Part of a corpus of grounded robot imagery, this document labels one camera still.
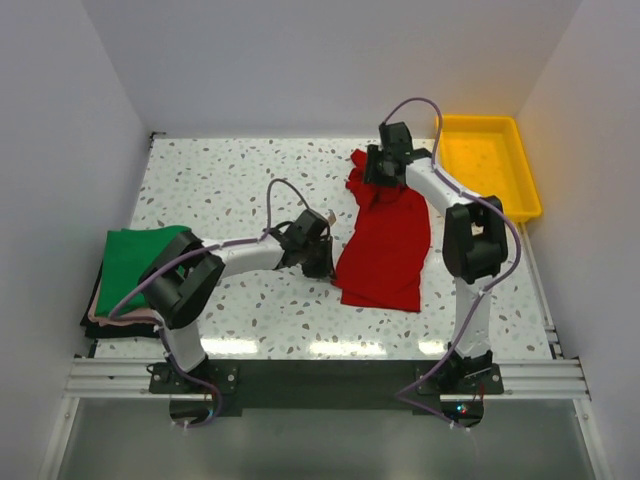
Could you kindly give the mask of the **red t shirt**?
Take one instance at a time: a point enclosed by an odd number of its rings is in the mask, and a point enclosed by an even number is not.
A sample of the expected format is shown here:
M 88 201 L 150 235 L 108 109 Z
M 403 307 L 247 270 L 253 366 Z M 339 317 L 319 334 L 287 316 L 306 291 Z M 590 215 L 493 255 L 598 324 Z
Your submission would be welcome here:
M 431 246 L 427 203 L 405 187 L 364 182 L 367 154 L 356 150 L 346 181 L 359 207 L 354 233 L 335 267 L 343 305 L 421 310 L 421 275 Z

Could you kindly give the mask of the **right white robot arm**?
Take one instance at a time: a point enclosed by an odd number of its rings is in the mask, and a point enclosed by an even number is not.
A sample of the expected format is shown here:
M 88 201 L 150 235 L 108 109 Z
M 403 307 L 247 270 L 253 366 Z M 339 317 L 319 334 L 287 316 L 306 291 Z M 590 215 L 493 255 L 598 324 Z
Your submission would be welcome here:
M 467 190 L 438 165 L 435 150 L 416 149 L 405 123 L 383 122 L 378 131 L 380 144 L 367 147 L 364 181 L 406 186 L 442 215 L 442 256 L 456 293 L 454 334 L 446 353 L 399 393 L 429 381 L 441 391 L 469 392 L 493 366 L 490 295 L 508 257 L 508 219 L 497 197 Z

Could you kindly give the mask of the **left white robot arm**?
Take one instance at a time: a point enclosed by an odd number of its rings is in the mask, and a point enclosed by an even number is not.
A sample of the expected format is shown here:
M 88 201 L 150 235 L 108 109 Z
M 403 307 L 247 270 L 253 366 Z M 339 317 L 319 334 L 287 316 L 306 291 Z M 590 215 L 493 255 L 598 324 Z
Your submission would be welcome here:
M 185 392 L 213 384 L 197 319 L 219 281 L 296 266 L 307 278 L 335 276 L 331 223 L 309 208 L 293 221 L 266 228 L 259 238 L 206 247 L 191 231 L 178 234 L 144 271 L 136 289 L 153 311 L 173 382 Z

